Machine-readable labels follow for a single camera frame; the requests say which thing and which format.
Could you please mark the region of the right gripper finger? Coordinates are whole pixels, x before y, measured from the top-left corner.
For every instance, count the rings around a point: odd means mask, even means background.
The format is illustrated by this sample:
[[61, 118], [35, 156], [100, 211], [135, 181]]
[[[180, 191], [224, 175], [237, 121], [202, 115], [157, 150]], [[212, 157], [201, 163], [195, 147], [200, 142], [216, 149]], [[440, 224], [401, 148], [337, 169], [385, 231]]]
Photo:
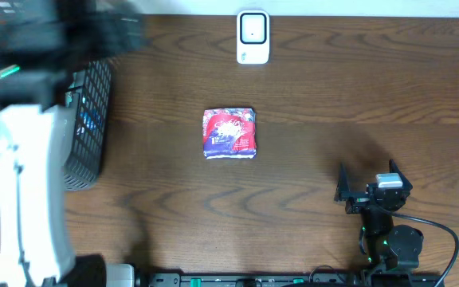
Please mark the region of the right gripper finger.
[[347, 178], [346, 168], [343, 163], [339, 165], [339, 178], [335, 190], [334, 200], [336, 202], [347, 201], [350, 197], [351, 190]]
[[398, 177], [402, 180], [402, 189], [405, 191], [411, 191], [413, 189], [413, 186], [411, 182], [405, 177], [405, 175], [400, 171], [398, 168], [397, 164], [393, 159], [389, 160], [389, 172], [390, 173], [395, 173], [398, 175]]

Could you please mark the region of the blue Oreo cookie pack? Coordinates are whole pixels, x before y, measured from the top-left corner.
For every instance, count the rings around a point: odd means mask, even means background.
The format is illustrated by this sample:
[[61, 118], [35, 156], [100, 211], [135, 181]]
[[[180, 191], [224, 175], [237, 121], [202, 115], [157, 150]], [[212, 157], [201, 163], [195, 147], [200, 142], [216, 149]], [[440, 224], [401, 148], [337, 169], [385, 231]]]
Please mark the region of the blue Oreo cookie pack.
[[80, 111], [76, 119], [78, 120], [76, 128], [77, 135], [81, 135], [86, 131], [94, 132], [95, 130], [102, 129], [102, 116], [89, 102], [85, 100], [82, 100], [80, 103]]

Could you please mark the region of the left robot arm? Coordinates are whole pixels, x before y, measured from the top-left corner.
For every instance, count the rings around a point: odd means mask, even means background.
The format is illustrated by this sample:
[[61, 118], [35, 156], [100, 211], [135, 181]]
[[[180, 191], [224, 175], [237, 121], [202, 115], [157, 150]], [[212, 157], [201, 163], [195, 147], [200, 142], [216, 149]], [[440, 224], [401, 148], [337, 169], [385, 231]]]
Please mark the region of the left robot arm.
[[110, 59], [142, 45], [130, 2], [0, 1], [0, 286], [141, 286], [131, 264], [77, 255], [65, 193], [100, 173]]

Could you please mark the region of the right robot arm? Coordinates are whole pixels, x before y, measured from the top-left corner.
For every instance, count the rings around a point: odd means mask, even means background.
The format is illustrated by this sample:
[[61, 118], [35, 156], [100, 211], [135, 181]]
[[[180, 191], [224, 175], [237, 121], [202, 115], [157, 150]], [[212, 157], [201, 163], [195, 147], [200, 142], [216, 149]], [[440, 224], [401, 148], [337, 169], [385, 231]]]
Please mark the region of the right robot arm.
[[419, 267], [423, 233], [395, 225], [392, 213], [406, 203], [413, 186], [393, 160], [389, 171], [377, 174], [365, 191], [352, 191], [344, 165], [339, 168], [334, 200], [345, 203], [347, 214], [359, 214], [359, 248], [369, 266], [355, 276], [365, 286], [412, 286], [412, 271]]

